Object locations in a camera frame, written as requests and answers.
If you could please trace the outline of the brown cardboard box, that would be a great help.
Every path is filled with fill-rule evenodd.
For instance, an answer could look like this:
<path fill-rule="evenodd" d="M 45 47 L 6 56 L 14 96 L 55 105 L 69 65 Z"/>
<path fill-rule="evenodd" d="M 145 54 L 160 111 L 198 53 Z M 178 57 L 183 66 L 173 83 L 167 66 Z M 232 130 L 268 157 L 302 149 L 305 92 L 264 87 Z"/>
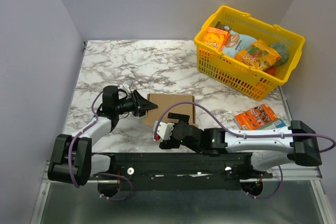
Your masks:
<path fill-rule="evenodd" d="M 149 110 L 146 112 L 145 118 L 142 121 L 143 124 L 147 126 L 154 126 L 155 121 L 157 121 L 163 112 L 171 107 L 173 104 L 179 102 L 194 102 L 195 98 L 193 95 L 184 94 L 158 94 L 150 93 L 147 95 L 147 99 L 158 106 L 157 109 Z M 189 115 L 189 124 L 195 123 L 195 108 L 192 104 L 181 104 L 170 109 L 168 113 L 163 117 L 162 122 L 164 123 L 177 123 L 176 119 L 169 119 L 169 113 L 178 113 Z"/>

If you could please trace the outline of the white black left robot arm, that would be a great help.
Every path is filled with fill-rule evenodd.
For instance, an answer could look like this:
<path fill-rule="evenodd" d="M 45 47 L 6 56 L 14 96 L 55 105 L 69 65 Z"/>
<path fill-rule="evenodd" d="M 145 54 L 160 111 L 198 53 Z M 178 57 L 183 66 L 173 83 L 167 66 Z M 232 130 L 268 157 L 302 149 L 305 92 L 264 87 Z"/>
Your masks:
<path fill-rule="evenodd" d="M 94 174 L 92 147 L 117 126 L 120 116 L 142 117 L 158 105 L 144 98 L 137 90 L 127 92 L 118 86 L 106 86 L 94 99 L 91 121 L 72 134 L 59 134 L 49 161 L 49 180 L 83 186 Z"/>

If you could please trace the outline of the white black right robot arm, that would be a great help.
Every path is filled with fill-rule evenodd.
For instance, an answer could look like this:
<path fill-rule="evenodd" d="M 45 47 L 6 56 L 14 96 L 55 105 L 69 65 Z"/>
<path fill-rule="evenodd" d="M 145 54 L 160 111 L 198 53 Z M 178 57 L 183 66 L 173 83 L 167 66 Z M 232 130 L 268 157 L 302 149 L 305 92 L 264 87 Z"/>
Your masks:
<path fill-rule="evenodd" d="M 242 173 L 249 178 L 287 163 L 304 167 L 322 164 L 316 135 L 301 121 L 293 121 L 291 127 L 252 131 L 229 131 L 222 127 L 201 130 L 183 120 L 156 121 L 153 132 L 161 149 L 183 145 L 208 156 L 249 152 L 251 159 L 241 165 Z"/>

